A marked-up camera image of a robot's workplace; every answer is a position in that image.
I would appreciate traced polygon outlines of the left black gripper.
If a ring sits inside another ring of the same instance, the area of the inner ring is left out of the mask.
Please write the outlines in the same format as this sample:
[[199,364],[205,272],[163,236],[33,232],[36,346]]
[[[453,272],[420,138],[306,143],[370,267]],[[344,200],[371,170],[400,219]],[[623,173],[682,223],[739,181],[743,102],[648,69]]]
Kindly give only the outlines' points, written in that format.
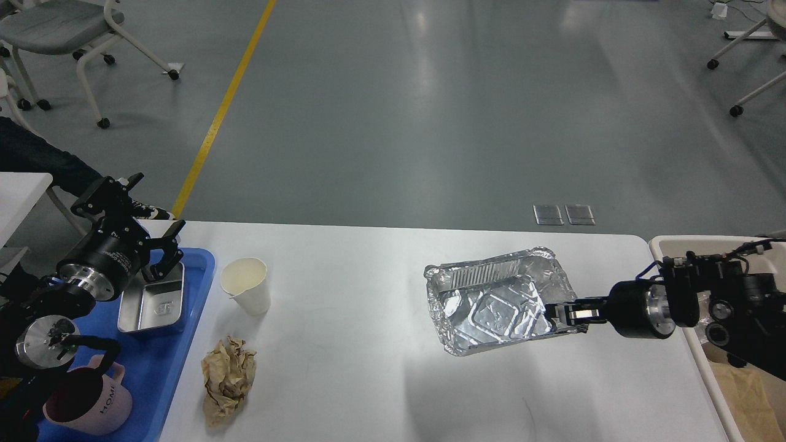
[[[91,229],[81,229],[84,238],[57,263],[56,276],[62,282],[84,289],[96,301],[111,301],[123,293],[140,269],[146,282],[157,282],[180,263],[184,254],[177,236],[185,220],[175,221],[162,237],[143,239],[141,249],[136,249],[135,241],[118,238],[145,236],[145,229],[131,213],[129,196],[144,176],[132,174],[126,184],[106,176],[93,182],[71,205],[74,216],[91,221]],[[152,250],[162,252],[158,262],[149,263]]]

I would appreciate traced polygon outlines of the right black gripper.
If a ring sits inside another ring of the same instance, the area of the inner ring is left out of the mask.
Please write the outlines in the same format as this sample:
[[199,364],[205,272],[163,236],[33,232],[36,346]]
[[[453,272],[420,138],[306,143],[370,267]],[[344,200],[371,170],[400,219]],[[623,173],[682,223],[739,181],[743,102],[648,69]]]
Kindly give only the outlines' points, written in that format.
[[[606,304],[607,317],[602,311]],[[570,327],[610,322],[624,338],[666,339],[676,329],[664,286],[645,280],[618,282],[609,297],[557,304],[556,321]]]

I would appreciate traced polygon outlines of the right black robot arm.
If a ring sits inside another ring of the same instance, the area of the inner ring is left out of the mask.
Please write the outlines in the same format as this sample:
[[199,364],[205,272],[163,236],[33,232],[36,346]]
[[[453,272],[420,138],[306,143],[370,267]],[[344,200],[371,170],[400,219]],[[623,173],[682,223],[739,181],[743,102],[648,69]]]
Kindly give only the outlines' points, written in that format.
[[699,294],[709,293],[708,341],[724,350],[734,366],[750,363],[784,379],[784,293],[773,273],[752,273],[749,255],[763,255],[777,243],[760,238],[724,254],[652,261],[640,274],[612,286],[605,297],[545,305],[553,325],[611,324],[624,338],[666,339],[675,328],[699,324]]

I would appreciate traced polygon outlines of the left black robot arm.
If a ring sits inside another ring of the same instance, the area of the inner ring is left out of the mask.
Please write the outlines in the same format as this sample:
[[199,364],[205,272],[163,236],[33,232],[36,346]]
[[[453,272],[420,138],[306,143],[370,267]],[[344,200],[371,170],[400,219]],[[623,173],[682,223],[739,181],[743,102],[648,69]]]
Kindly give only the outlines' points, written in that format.
[[117,299],[137,275],[162,280],[182,260],[177,236],[185,221],[152,237],[132,213],[130,190],[144,178],[125,182],[106,176],[94,182],[71,212],[91,221],[91,230],[26,293],[2,306],[2,379],[16,379],[2,397],[2,440],[34,441],[34,410],[61,383],[79,347],[104,351],[102,370],[120,355],[116,339],[79,333],[75,320],[95,304]]

